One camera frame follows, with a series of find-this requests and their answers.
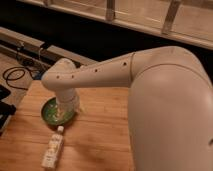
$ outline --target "floor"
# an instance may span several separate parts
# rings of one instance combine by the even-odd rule
[[[5,80],[2,77],[2,74],[5,70],[7,70],[11,67],[17,67],[17,66],[20,66],[20,64],[15,59],[0,53],[0,84],[2,84],[3,86],[5,86],[6,88],[8,88],[11,91],[11,94],[7,98],[3,99],[2,101],[5,103],[8,103],[8,104],[13,104],[16,107],[19,105],[20,101],[26,94],[26,91],[14,89],[14,88],[7,86]],[[18,71],[18,72],[15,72],[14,74],[12,74],[11,77],[15,78],[15,77],[19,76],[20,74],[22,74],[22,73]],[[14,86],[28,88],[30,86],[31,82],[32,82],[32,78],[30,77],[29,73],[26,72],[26,74],[23,78],[21,78],[20,80],[17,80],[17,81],[10,82],[10,83]]]

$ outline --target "wooden cutting board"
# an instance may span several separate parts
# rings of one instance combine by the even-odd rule
[[[132,171],[127,121],[127,88],[77,89],[83,112],[65,128],[59,171]],[[54,130],[41,118],[52,98],[33,81],[0,137],[0,171],[44,170],[41,162]]]

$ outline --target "glass cabinet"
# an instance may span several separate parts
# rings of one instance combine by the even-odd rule
[[[213,49],[213,0],[19,0]]]

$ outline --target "small bottle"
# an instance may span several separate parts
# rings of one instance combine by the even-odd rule
[[[47,170],[54,170],[63,145],[63,126],[58,126],[57,133],[53,134],[49,141],[48,148],[44,154],[42,167]]]

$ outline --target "cable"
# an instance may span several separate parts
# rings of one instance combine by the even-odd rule
[[[22,72],[22,74],[16,78],[10,78],[12,74],[14,74],[15,72]],[[9,81],[17,81],[21,78],[23,78],[26,74],[26,71],[28,71],[28,73],[30,74],[31,78],[33,79],[33,75],[32,75],[32,70],[30,70],[29,68],[27,67],[12,67],[12,68],[9,68],[7,70],[5,70],[2,74],[4,80],[6,81],[7,85],[11,88],[16,88],[16,89],[21,89],[21,90],[28,90],[28,88],[24,88],[24,87],[17,87],[17,86],[14,86],[14,85],[11,85],[9,83]]]
[[[20,52],[20,48],[17,49],[16,51],[16,60],[18,61],[19,64],[22,65],[22,62],[21,60],[19,59],[19,52]],[[21,79],[22,77],[24,77],[24,75],[26,74],[26,71],[29,73],[30,77],[33,79],[33,72],[39,72],[39,70],[31,70],[29,69],[28,67],[26,66],[21,66],[21,67],[12,67],[12,68],[9,68],[9,69],[6,69],[2,76],[4,78],[4,80],[6,81],[6,84],[11,87],[11,88],[16,88],[16,89],[20,89],[20,90],[28,90],[27,88],[25,87],[17,87],[17,86],[14,86],[14,85],[11,85],[9,83],[9,81],[17,81],[19,79]],[[10,78],[10,76],[12,74],[14,74],[15,72],[22,72],[22,74],[16,78]]]

